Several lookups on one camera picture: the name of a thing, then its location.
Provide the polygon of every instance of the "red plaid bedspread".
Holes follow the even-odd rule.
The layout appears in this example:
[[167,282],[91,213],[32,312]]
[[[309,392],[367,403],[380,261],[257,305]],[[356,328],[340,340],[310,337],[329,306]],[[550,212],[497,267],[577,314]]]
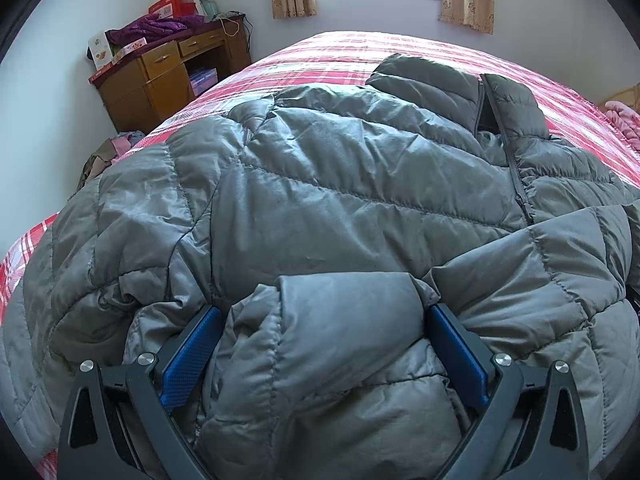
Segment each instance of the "red plaid bedspread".
[[[190,121],[223,114],[237,104],[287,86],[311,82],[362,85],[385,57],[397,52],[433,59],[475,75],[503,75],[527,85],[552,133],[595,153],[622,180],[640,187],[640,155],[603,113],[573,90],[477,50],[377,32],[326,32],[268,56],[206,92],[122,158],[165,140]],[[0,322],[34,247],[55,217],[51,216],[20,238],[0,264]],[[54,480],[56,465],[57,454],[52,452],[38,470],[46,480]]]

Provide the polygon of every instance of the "blue textured pad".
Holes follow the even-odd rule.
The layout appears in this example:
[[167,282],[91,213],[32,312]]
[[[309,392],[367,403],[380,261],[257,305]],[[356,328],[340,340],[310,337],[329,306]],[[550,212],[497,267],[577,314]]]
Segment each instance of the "blue textured pad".
[[162,376],[160,403],[171,413],[183,406],[222,337],[225,320],[216,308],[202,318]]
[[484,370],[437,305],[428,310],[426,327],[431,345],[460,400],[481,413],[490,402]]

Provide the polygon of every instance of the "metal screw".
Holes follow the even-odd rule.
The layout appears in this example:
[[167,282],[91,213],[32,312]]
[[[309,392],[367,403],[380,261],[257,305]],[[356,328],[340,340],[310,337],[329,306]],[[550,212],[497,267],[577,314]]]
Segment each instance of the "metal screw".
[[509,354],[496,354],[495,362],[497,362],[500,366],[511,366],[513,363],[513,359]]
[[156,356],[153,355],[151,352],[145,352],[138,356],[138,364],[142,366],[147,366],[151,364],[155,358]]
[[556,370],[561,374],[567,374],[569,373],[569,365],[564,361],[556,361]]
[[94,369],[93,361],[91,361],[90,359],[87,359],[86,361],[82,361],[82,364],[80,365],[81,372],[90,372],[93,369]]

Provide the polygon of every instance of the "white wall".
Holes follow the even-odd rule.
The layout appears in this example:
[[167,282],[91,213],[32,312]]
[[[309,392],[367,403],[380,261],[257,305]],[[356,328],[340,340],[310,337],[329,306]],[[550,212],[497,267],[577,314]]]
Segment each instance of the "white wall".
[[76,190],[88,156],[113,136],[86,58],[88,39],[157,0],[42,0],[0,64],[0,259]]
[[216,1],[247,13],[254,60],[319,32],[379,30],[484,50],[594,101],[640,81],[640,50],[606,0],[495,0],[492,36],[439,22],[439,0],[317,0],[318,16],[288,20],[271,0]]

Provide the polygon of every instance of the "desk drawer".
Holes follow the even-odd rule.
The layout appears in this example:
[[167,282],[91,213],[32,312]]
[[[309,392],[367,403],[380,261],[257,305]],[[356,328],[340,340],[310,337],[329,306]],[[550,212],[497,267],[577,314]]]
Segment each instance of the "desk drawer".
[[180,53],[175,41],[170,41],[164,45],[155,47],[142,55],[142,62],[145,64],[146,73],[149,79],[155,79],[159,75],[171,70],[174,66],[180,65]]
[[215,43],[220,43],[224,40],[225,33],[222,30],[210,30],[204,34],[197,36],[191,36],[188,40],[182,40],[178,43],[180,47],[180,53],[183,57],[193,54],[205,47],[211,46]]

